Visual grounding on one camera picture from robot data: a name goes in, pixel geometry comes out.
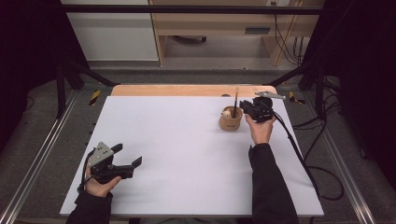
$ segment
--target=white table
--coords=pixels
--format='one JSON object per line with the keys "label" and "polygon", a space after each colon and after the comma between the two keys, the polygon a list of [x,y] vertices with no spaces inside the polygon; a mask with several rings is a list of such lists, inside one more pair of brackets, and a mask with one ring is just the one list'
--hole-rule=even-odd
{"label": "white table", "polygon": [[[251,102],[253,97],[240,97],[238,101]],[[216,96],[107,97],[85,156],[103,141],[109,147],[123,143],[123,150],[115,154],[115,165],[143,157],[134,177],[122,180],[112,190],[112,214],[250,216],[252,171],[248,147],[253,143],[248,125],[242,119],[236,132],[219,127],[221,110],[233,105],[233,100]],[[283,101],[273,102],[274,110],[293,134]],[[270,144],[299,217],[323,216],[312,183],[278,122]],[[69,215],[75,208],[85,156],[64,201],[62,215]]]}

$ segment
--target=brown container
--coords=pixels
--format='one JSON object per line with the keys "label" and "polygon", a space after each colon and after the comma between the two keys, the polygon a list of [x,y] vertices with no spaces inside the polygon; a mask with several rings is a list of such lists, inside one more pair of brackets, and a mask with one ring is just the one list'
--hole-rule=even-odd
{"label": "brown container", "polygon": [[[224,111],[229,110],[231,112],[231,116],[233,115],[233,105],[227,106],[223,109]],[[222,115],[220,116],[219,120],[219,126],[222,130],[227,131],[227,132],[232,132],[235,131],[239,128],[241,125],[241,118],[242,118],[243,112],[242,109],[237,107],[236,108],[236,114],[235,118],[226,118],[225,116]]]}

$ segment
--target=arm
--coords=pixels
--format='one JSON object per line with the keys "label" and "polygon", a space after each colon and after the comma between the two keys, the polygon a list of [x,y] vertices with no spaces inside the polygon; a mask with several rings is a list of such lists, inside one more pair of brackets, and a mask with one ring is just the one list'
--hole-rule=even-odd
{"label": "arm", "polygon": [[102,185],[90,178],[76,199],[76,209],[70,214],[66,224],[107,224],[110,222],[111,201],[110,191],[121,181],[117,176],[110,182]]}
{"label": "arm", "polygon": [[253,170],[253,223],[298,223],[288,187],[268,145],[275,119],[255,123],[246,115],[246,121],[256,145],[248,153]]}

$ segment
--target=black jacket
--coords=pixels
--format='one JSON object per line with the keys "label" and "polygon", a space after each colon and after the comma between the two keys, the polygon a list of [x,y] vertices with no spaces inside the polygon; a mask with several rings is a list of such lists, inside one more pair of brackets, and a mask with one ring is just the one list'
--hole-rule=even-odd
{"label": "black jacket", "polygon": [[[270,146],[258,144],[251,147],[248,156],[253,170],[253,223],[298,223],[289,190]],[[77,207],[66,224],[108,224],[112,198],[111,193],[99,198],[82,191],[76,199]]]}

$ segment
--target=cup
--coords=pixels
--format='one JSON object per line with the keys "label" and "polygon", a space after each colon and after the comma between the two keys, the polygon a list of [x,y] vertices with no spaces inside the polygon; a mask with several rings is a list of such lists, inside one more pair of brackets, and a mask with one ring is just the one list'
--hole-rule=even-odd
{"label": "cup", "polygon": [[242,115],[243,115],[242,109],[237,107],[235,118],[233,118],[233,105],[226,106],[223,109],[220,116],[220,120],[219,120],[220,128],[227,132],[238,130],[239,126],[241,125]]}

